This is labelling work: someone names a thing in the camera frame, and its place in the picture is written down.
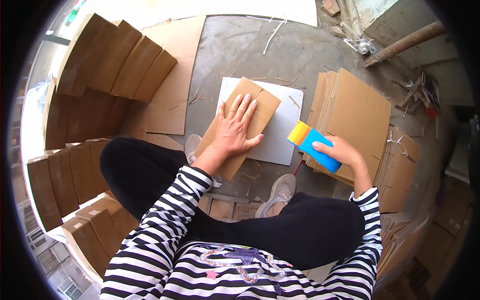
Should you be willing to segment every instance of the striped shirt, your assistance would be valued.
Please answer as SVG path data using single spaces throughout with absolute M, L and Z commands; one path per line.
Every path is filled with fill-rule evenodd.
M 183 166 L 168 190 L 123 240 L 105 272 L 100 299 L 370 299 L 382 251 L 378 190 L 358 199 L 365 233 L 353 256 L 322 283 L 255 248 L 193 241 L 179 247 L 212 178 Z

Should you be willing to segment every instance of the pink star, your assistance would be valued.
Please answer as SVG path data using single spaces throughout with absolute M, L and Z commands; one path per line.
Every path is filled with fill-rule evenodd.
M 206 271 L 207 273 L 207 278 L 211 278 L 213 280 L 216 280 L 216 277 L 220 274 L 215 273 L 215 271 Z

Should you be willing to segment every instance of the sneaker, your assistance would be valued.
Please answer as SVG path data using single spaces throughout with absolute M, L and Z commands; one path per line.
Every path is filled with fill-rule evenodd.
M 188 165 L 191 166 L 197 158 L 195 157 L 195 151 L 200 145 L 202 138 L 197 134 L 192 134 L 188 137 L 185 143 L 185 155 L 187 156 Z
M 292 174 L 280 176 L 272 186 L 270 199 L 258 208 L 255 213 L 255 218 L 266 218 L 267 211 L 278 201 L 284 202 L 285 204 L 290 202 L 290 199 L 292 199 L 293 194 L 295 193 L 296 187 L 297 179 L 295 176 Z

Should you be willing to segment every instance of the concrete floor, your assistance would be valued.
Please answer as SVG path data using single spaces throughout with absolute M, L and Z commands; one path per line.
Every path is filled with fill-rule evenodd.
M 283 24 L 275 37 L 270 42 L 266 54 L 262 52 L 270 35 L 278 23 L 256 20 L 244 16 L 211 16 L 207 17 L 200 38 L 195 65 L 190 86 L 189 102 L 193 100 L 193 94 L 200 87 L 199 95 L 205 100 L 198 100 L 187 108 L 187 118 L 184 136 L 171 136 L 181 144 L 184 144 L 190 134 L 203 136 L 210 122 L 215 116 L 216 103 L 223 76 L 247 78 L 267 77 L 266 82 L 281 84 L 275 77 L 285 79 L 297 79 L 290 87 L 301 89 L 304 92 L 303 107 L 300 120 L 306 122 L 313 93 L 317 81 L 318 72 L 325 72 L 323 65 L 338 70 L 344 68 L 356 75 L 370 86 L 385 92 L 392 103 L 399 102 L 404 97 L 402 88 L 391 82 L 392 76 L 398 76 L 399 70 L 407 76 L 412 76 L 411 70 L 404 65 L 392 60 L 379 64 L 374 68 L 365 69 L 361 55 L 354 52 L 342 39 L 328 32 L 328 27 L 336 25 L 337 19 L 331 18 L 318 10 L 321 20 L 321 28 L 313 28 L 304 24 Z M 428 124 L 428 118 L 423 112 L 415 117 L 407 115 L 402 117 L 403 112 L 392 106 L 391 123 L 400 126 L 409 135 L 422 135 L 422 127 Z M 430 125 L 427 132 L 434 129 Z M 443 152 L 432 143 L 422 151 L 422 159 L 419 166 L 438 164 L 438 159 L 443 157 Z M 213 189 L 212 192 L 224 195 L 245 197 L 250 192 L 250 199 L 260 197 L 268 200 L 273 182 L 281 175 L 292 173 L 301 161 L 301 153 L 297 150 L 293 154 L 290 166 L 276 165 L 267 162 L 259 162 L 260 167 L 251 159 L 246 159 L 232 181 L 219 180 L 222 186 Z M 419 172 L 425 172 L 416 177 L 416 180 L 424 185 L 428 181 L 433 169 L 419 168 Z M 303 191 L 319 197 L 335 197 L 345 199 L 352 188 L 322 173 L 314 173 L 304 163 L 296 173 L 298 185 L 297 191 Z M 417 200 L 413 200 L 411 206 L 415 208 Z

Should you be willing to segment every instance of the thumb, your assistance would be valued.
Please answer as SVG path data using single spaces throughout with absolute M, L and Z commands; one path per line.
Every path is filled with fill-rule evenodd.
M 247 150 L 252 149 L 253 147 L 258 146 L 260 144 L 260 141 L 263 138 L 264 138 L 264 135 L 259 134 L 252 139 L 246 140 L 245 141 L 245 147 L 247 148 Z
M 318 152 L 325 153 L 328 156 L 331 156 L 331 153 L 333 152 L 333 147 L 327 146 L 321 142 L 313 142 L 312 147 Z

